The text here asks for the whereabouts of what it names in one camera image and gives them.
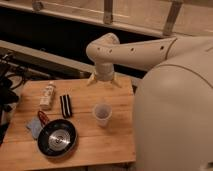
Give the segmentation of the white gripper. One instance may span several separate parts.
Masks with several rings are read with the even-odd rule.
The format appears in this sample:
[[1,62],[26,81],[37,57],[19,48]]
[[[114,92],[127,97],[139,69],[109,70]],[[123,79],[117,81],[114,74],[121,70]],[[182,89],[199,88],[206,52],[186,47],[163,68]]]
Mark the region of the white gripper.
[[122,88],[117,76],[114,76],[114,66],[112,63],[96,63],[95,74],[92,73],[87,81],[87,86],[99,81],[111,81],[111,83],[119,88]]

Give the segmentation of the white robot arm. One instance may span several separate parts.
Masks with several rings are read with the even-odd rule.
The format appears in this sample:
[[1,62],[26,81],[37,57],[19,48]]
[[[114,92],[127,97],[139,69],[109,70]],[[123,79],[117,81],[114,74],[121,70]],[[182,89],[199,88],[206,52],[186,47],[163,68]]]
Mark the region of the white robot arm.
[[213,171],[213,36],[87,45],[92,83],[116,83],[115,64],[143,70],[133,107],[137,171]]

